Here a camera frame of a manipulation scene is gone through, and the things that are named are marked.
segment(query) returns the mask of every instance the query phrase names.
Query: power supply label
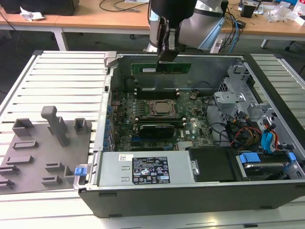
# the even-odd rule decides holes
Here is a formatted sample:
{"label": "power supply label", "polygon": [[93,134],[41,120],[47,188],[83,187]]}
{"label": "power supply label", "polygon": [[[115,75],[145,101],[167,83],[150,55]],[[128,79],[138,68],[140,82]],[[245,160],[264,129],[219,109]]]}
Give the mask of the power supply label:
{"label": "power supply label", "polygon": [[132,182],[135,185],[170,183],[167,157],[134,157],[132,159]]}

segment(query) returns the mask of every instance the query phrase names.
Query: sticker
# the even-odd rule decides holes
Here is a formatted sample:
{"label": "sticker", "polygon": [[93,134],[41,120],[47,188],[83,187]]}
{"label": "sticker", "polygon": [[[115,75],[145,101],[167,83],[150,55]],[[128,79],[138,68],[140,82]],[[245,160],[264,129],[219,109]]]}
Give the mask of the sticker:
{"label": "sticker", "polygon": [[132,158],[132,182],[135,185],[170,183],[167,157]]}
{"label": "sticker", "polygon": [[155,73],[156,69],[155,68],[143,68],[142,72],[143,73]]}
{"label": "sticker", "polygon": [[132,161],[133,154],[119,154],[119,161]]}

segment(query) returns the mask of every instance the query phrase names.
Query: floor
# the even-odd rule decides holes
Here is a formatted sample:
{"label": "floor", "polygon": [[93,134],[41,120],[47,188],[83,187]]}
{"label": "floor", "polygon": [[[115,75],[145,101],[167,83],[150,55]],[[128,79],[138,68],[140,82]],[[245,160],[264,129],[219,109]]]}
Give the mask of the floor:
{"label": "floor", "polygon": [[[51,32],[23,31],[21,36],[11,31],[12,40],[0,39],[0,103],[13,86],[19,74],[34,50],[58,50]],[[136,35],[134,40],[129,35],[66,33],[70,51],[142,51],[146,48],[148,35]],[[266,49],[261,49],[262,40],[241,39],[233,53],[270,53],[280,54],[299,72],[305,64],[305,42],[292,45],[290,51],[285,47],[290,41],[270,41]],[[187,52],[199,52],[188,49]]]}

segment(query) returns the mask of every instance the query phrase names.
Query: motherboard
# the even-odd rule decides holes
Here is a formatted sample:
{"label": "motherboard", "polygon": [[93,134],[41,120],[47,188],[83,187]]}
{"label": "motherboard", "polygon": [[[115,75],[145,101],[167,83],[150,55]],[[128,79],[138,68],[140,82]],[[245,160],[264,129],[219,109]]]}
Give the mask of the motherboard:
{"label": "motherboard", "polygon": [[175,99],[137,93],[113,93],[115,151],[185,150],[213,146],[212,131],[203,116],[202,98],[181,91]]}

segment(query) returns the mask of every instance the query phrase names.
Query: blue latch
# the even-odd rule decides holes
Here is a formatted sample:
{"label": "blue latch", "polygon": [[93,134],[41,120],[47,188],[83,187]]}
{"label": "blue latch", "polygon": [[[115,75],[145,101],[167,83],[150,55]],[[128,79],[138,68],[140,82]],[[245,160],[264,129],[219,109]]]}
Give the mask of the blue latch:
{"label": "blue latch", "polygon": [[289,159],[291,160],[291,162],[293,162],[293,161],[296,160],[295,154],[292,153],[292,152],[288,153],[288,157],[289,157]]}
{"label": "blue latch", "polygon": [[257,153],[249,152],[249,153],[243,153],[239,156],[242,164],[244,163],[259,163],[261,162],[261,159],[259,159],[259,156]]}
{"label": "blue latch", "polygon": [[86,176],[87,175],[87,168],[78,167],[75,169],[74,175],[76,176]]}
{"label": "blue latch", "polygon": [[266,150],[267,153],[272,154],[272,151],[270,149],[271,143],[273,139],[273,134],[270,132],[264,132],[262,136],[261,145],[263,150]]}

